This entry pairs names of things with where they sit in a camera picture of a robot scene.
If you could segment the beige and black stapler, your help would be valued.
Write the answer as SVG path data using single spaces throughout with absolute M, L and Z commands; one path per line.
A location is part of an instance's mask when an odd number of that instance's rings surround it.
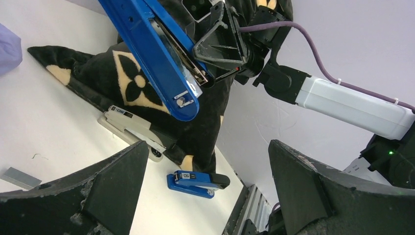
M 130 145 L 145 141 L 149 148 L 148 158 L 152 161 L 158 163 L 163 159 L 166 147 L 150 130 L 151 123 L 145 119 L 112 105 L 97 119 L 97 122 Z

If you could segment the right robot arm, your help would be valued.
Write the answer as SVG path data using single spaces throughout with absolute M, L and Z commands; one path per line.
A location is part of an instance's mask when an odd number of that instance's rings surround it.
M 230 18 L 223 3 L 196 1 L 187 9 L 200 29 L 191 27 L 201 61 L 215 65 L 228 59 L 226 50 L 240 55 L 236 81 L 262 84 L 268 95 L 344 121 L 373 133 L 373 138 L 352 164 L 358 175 L 395 187 L 415 187 L 415 109 L 413 106 L 359 88 L 332 77 L 303 27 L 280 6 L 258 6 L 252 17 Z M 291 28 L 307 40 L 324 79 L 277 63 L 277 53 Z

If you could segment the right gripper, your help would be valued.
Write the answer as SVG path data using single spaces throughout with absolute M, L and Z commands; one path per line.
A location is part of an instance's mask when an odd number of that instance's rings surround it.
M 276 53 L 279 51 L 290 29 L 277 27 L 242 33 L 241 37 L 239 26 L 291 21 L 292 5 L 234 4 L 233 7 L 219 1 L 209 9 L 207 17 L 196 24 L 193 55 L 200 62 L 227 71 L 243 66 L 235 81 L 245 85 L 250 78 L 261 73 L 268 52 L 272 49 Z M 247 64 L 246 46 L 242 39 L 248 49 Z

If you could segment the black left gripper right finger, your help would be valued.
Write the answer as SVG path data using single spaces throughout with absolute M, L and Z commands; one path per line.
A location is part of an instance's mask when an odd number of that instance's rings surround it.
M 279 140 L 268 153 L 287 234 L 414 234 L 414 190 L 353 176 Z

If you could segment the blue stapler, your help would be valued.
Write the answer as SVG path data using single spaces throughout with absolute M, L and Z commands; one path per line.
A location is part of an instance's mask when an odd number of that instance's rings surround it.
M 192 55 L 194 43 L 156 0 L 99 2 L 170 114 L 193 120 L 201 86 L 213 81 Z
M 166 176 L 170 190 L 212 199 L 215 192 L 227 188 L 231 181 L 223 174 L 177 170 Z

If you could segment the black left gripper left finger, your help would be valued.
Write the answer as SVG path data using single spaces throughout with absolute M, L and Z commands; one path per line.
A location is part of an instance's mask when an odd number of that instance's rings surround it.
M 0 195 L 3 235 L 127 235 L 148 161 L 146 142 L 28 191 Z

